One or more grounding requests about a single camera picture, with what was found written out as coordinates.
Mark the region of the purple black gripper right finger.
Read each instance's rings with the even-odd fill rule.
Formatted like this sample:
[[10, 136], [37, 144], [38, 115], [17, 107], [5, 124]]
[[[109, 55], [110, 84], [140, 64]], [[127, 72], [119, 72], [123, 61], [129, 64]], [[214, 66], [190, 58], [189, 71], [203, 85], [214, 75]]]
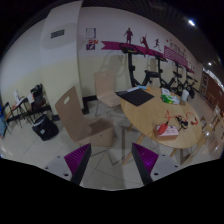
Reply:
[[151, 172], [159, 155], [137, 143], [132, 144], [132, 155], [144, 185], [152, 183]]

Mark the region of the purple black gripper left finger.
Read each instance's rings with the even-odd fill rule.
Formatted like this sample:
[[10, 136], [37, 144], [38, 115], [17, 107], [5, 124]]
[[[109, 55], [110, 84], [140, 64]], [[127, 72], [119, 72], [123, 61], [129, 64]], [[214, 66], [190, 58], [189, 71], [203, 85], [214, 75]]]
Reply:
[[72, 151], [64, 157], [65, 162], [72, 174], [72, 183], [76, 185], [79, 185], [81, 183], [91, 153], [91, 144], [88, 143]]

